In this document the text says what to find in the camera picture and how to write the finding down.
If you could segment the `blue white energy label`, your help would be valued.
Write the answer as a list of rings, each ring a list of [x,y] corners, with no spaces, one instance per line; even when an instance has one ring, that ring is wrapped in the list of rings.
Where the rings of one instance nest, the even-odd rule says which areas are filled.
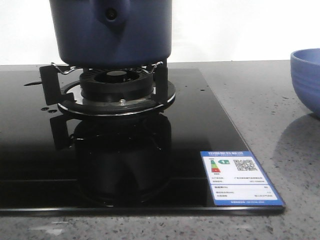
[[[215,205],[285,205],[251,151],[201,151],[200,155]]]

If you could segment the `black round gas burner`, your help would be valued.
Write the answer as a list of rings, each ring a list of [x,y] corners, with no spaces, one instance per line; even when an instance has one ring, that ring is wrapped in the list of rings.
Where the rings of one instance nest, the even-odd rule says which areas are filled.
[[[132,70],[92,69],[79,77],[81,95],[96,102],[131,101],[153,91],[153,76]]]

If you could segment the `light blue plastic bowl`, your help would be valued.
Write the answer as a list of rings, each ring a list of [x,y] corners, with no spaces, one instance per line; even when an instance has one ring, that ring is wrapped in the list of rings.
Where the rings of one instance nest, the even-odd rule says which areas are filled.
[[[290,55],[292,85],[299,100],[320,116],[320,49],[297,50]]]

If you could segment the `black metal pot support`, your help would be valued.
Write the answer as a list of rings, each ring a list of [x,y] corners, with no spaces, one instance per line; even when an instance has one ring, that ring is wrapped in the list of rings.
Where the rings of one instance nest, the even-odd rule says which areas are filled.
[[[76,70],[78,70],[77,67],[56,65],[55,63],[42,66],[39,69],[46,104],[48,106],[57,105],[61,112],[69,114],[73,118],[113,118],[161,112],[168,108],[176,97],[175,86],[168,79],[169,73],[165,61],[122,69],[83,68],[82,73],[90,70],[110,70],[134,71],[152,75],[152,93],[142,98],[121,99],[116,102],[93,101],[84,98],[81,95],[82,88],[80,86],[80,75],[82,73],[78,80],[61,86],[59,75],[68,75]]]

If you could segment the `dark blue cooking pot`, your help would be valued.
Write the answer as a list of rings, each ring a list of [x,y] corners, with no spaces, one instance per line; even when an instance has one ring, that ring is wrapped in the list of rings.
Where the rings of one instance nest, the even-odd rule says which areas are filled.
[[[61,60],[75,67],[121,69],[167,59],[170,0],[51,0]]]

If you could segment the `black glass gas stove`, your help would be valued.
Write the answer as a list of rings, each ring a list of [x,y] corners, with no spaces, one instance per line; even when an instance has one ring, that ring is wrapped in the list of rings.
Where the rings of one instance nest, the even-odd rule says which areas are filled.
[[[201,152],[250,151],[198,69],[171,69],[163,112],[80,120],[46,106],[37,70],[0,73],[0,214],[274,215],[217,206]]]

